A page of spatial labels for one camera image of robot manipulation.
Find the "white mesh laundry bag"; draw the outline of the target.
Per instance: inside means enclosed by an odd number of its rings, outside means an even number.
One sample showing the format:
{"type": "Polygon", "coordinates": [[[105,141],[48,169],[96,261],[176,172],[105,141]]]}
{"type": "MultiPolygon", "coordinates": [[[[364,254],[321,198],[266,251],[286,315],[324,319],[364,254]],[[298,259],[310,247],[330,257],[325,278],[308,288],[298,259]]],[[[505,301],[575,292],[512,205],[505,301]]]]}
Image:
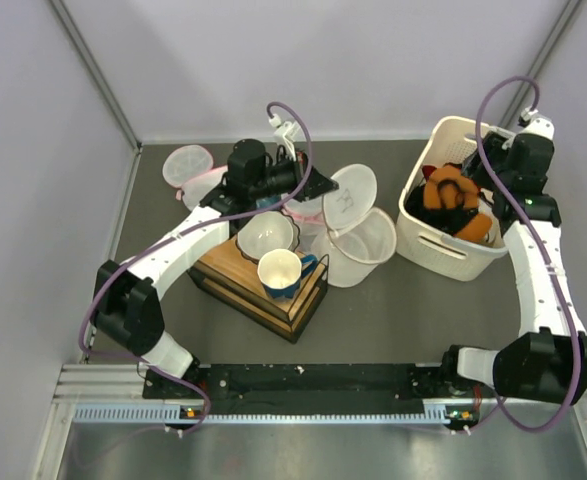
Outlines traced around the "white mesh laundry bag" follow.
{"type": "Polygon", "coordinates": [[[348,165],[332,180],[338,189],[322,198],[324,229],[311,253],[328,260],[331,286],[350,288],[396,253],[397,235],[390,216],[375,206],[378,183],[370,167],[348,165]]]}

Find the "red bra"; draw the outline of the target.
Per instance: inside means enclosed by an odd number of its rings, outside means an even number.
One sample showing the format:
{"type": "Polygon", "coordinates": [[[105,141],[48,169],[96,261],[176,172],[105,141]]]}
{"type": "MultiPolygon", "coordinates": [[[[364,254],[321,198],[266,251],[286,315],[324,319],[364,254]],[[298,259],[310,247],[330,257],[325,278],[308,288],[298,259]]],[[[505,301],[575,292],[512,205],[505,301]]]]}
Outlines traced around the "red bra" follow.
{"type": "Polygon", "coordinates": [[[432,173],[436,170],[435,166],[432,165],[424,165],[422,167],[422,175],[425,180],[428,180],[432,173]]]}

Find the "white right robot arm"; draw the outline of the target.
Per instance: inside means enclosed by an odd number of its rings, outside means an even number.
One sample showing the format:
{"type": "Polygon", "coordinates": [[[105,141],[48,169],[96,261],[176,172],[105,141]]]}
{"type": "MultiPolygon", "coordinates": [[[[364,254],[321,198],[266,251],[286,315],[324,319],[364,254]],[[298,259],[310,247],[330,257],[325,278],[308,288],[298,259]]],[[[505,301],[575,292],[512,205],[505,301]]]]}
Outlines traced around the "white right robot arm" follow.
{"type": "Polygon", "coordinates": [[[463,172],[493,195],[516,278],[518,337],[500,350],[453,345],[439,380],[460,396],[475,383],[503,397],[576,403],[587,389],[587,332],[572,304],[560,251],[557,201],[544,193],[552,140],[532,133],[511,139],[491,132],[463,172]]]}

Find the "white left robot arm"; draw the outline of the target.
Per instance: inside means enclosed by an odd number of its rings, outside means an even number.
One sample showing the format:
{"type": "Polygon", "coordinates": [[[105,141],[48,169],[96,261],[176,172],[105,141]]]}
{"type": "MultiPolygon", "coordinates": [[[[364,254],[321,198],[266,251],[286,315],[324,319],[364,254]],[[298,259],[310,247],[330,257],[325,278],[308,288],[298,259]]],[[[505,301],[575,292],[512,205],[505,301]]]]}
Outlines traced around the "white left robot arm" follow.
{"type": "Polygon", "coordinates": [[[274,197],[280,208],[337,188],[335,180],[317,171],[310,149],[279,146],[270,156],[258,140],[237,142],[220,182],[181,224],[124,263],[107,261],[99,268],[87,321],[162,372],[176,395],[193,394],[200,382],[198,361],[166,331],[163,295],[209,250],[262,213],[260,200],[274,197]]]}

